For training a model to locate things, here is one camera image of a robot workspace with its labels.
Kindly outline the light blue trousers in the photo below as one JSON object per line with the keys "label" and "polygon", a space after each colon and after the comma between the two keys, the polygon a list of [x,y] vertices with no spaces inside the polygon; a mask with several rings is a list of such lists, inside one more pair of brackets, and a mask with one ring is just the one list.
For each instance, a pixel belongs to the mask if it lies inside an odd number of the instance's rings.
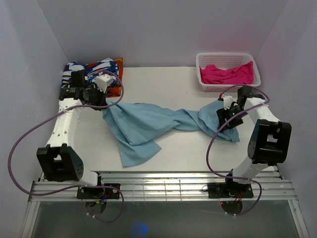
{"label": "light blue trousers", "polygon": [[217,110],[221,101],[214,101],[198,111],[162,108],[155,104],[116,104],[103,110],[103,119],[118,141],[122,166],[134,167],[156,155],[161,147],[155,139],[176,129],[203,131],[213,137],[219,128]]}

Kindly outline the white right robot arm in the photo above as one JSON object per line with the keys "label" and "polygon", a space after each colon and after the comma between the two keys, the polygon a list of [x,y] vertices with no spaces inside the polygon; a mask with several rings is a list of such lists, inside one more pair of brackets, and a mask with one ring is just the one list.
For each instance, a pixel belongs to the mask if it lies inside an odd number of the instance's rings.
{"label": "white right robot arm", "polygon": [[223,102],[223,107],[216,113],[222,131],[241,125],[244,116],[249,116],[255,126],[248,143],[247,157],[230,171],[223,185],[225,194],[235,197],[249,190],[251,180],[262,170],[286,160],[292,126],[275,117],[264,95],[254,93],[250,86],[238,89],[236,101],[223,95],[219,96],[219,100]]}

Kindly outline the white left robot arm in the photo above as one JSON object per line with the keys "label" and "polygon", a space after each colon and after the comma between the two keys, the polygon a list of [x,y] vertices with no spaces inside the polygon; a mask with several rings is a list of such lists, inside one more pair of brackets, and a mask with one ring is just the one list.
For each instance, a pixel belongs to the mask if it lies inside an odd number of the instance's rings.
{"label": "white left robot arm", "polygon": [[48,181],[70,181],[88,185],[94,198],[105,193],[104,184],[98,181],[98,173],[84,168],[84,163],[74,150],[75,132],[82,105],[105,106],[106,90],[113,82],[108,74],[99,74],[89,83],[82,71],[71,73],[68,87],[59,94],[59,115],[45,147],[38,148],[37,158]]}

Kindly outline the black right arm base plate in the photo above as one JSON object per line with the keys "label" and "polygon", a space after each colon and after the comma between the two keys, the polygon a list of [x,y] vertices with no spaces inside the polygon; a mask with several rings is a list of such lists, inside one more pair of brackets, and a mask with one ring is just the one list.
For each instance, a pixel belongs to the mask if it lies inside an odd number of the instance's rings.
{"label": "black right arm base plate", "polygon": [[253,198],[253,190],[250,184],[211,182],[207,184],[209,198]]}

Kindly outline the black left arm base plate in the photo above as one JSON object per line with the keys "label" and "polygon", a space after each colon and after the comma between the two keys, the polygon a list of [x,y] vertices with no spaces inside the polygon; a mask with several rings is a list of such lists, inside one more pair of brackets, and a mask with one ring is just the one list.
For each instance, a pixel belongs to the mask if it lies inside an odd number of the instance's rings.
{"label": "black left arm base plate", "polygon": [[114,188],[82,187],[77,190],[77,199],[118,199],[119,193]]}

